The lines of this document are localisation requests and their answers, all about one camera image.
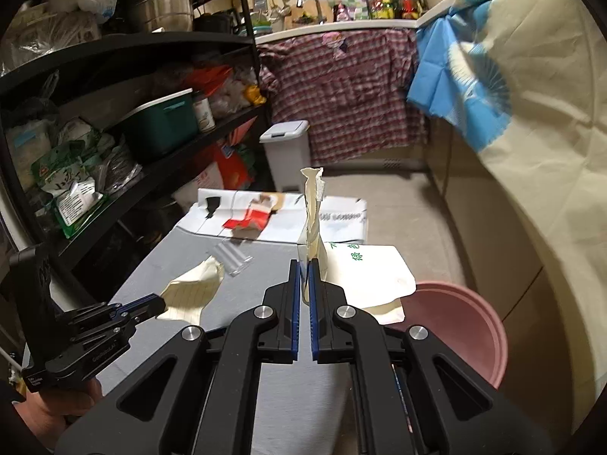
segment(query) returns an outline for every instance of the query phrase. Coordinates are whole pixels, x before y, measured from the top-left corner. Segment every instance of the faucet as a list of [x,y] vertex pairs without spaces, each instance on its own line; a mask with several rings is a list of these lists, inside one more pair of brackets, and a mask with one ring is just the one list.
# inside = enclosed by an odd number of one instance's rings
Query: faucet
[[[322,14],[322,8],[321,8],[321,3],[318,0],[314,0],[316,3],[316,23],[317,24],[324,24],[327,21],[327,18],[323,16]],[[304,0],[297,0],[297,8],[303,8],[304,7]]]

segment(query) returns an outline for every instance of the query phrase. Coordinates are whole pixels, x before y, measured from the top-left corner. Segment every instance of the white trash can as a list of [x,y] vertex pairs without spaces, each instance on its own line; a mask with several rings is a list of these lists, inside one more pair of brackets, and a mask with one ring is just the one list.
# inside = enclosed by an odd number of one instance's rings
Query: white trash can
[[259,137],[277,191],[304,192],[305,177],[300,171],[310,167],[309,126],[304,119],[286,121],[273,125]]

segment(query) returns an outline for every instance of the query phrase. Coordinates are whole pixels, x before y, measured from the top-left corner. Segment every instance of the blue gripper pad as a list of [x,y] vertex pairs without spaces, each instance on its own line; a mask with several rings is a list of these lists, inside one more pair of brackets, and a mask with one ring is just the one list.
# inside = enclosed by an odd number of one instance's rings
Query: blue gripper pad
[[299,262],[296,264],[295,290],[293,291],[293,310],[291,319],[291,354],[293,360],[297,361],[299,352],[299,301],[301,300],[301,273]]
[[312,344],[312,360],[318,360],[318,313],[316,311],[316,279],[314,269],[318,262],[308,263],[308,290],[310,292],[310,342]]

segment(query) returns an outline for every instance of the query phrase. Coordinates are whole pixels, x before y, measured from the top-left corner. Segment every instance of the green plastic box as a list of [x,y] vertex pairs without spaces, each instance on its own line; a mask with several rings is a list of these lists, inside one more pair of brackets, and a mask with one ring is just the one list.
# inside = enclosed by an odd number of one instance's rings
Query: green plastic box
[[137,162],[157,161],[198,135],[192,89],[147,102],[122,117],[116,126]]

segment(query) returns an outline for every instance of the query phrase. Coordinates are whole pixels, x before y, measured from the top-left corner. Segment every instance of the patterned sheet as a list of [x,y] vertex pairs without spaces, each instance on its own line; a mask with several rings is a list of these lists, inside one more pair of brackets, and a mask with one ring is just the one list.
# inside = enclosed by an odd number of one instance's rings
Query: patterned sheet
[[329,32],[258,49],[272,122],[310,122],[313,165],[426,140],[424,115],[405,101],[417,68],[413,31]]
[[581,0],[455,0],[418,47],[409,100],[459,129],[544,264],[577,426],[607,384],[607,42]]

